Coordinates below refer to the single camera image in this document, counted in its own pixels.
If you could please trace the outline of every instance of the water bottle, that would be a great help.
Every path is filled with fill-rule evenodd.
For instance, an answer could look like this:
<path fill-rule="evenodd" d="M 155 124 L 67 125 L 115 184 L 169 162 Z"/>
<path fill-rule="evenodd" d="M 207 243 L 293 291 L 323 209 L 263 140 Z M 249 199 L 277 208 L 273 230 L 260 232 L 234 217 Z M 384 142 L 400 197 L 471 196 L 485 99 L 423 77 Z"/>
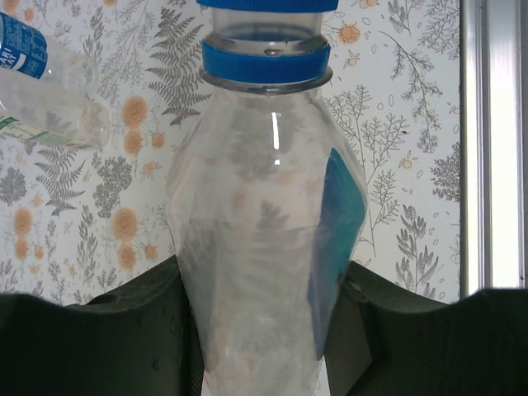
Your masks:
<path fill-rule="evenodd" d="M 58 84 L 82 96 L 95 93 L 97 66 L 37 29 L 0 12 L 0 67 Z"/>
<path fill-rule="evenodd" d="M 105 107 L 49 82 L 0 68 L 0 134 L 70 149 L 104 146 Z"/>
<path fill-rule="evenodd" d="M 214 396 L 312 396 L 365 223 L 365 179 L 320 87 L 337 0 L 212 7 L 214 94 L 177 150 L 167 216 Z"/>

